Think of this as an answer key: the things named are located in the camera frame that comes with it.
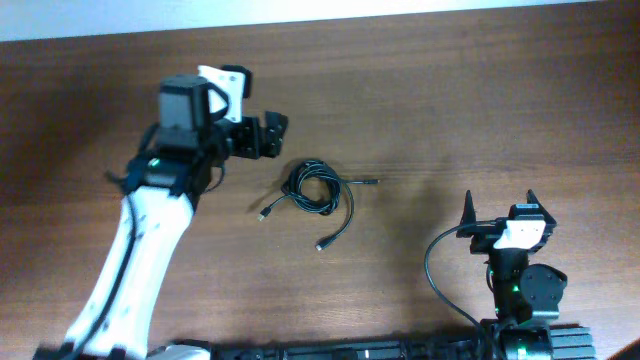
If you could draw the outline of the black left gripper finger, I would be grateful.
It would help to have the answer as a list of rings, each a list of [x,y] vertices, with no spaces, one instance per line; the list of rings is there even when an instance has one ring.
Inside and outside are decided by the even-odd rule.
[[[264,133],[266,135],[284,135],[286,133],[289,124],[289,119],[286,115],[278,112],[266,111],[264,120]]]
[[[280,155],[283,145],[281,133],[275,130],[264,130],[261,135],[259,153],[261,157],[276,158]]]

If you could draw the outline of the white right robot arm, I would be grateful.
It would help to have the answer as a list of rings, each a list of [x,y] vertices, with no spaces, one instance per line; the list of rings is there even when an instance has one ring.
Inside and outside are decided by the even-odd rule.
[[[485,359],[551,359],[550,324],[559,317],[559,302],[568,279],[530,257],[545,246],[556,220],[529,190],[526,202],[510,207],[506,217],[485,224],[476,218],[470,192],[458,238],[471,240],[470,252],[488,257],[486,279],[493,294],[496,318],[483,320]]]

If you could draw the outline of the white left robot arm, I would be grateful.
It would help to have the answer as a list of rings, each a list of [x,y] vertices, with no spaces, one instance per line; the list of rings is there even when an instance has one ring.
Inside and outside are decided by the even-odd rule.
[[[231,157],[275,158],[286,116],[268,111],[264,125],[242,113],[252,73],[239,65],[201,65],[197,74],[161,82],[159,119],[141,138],[126,174],[108,179],[122,192],[118,229],[96,285],[63,344],[39,347],[37,359],[144,359],[155,303],[173,252],[213,168]]]

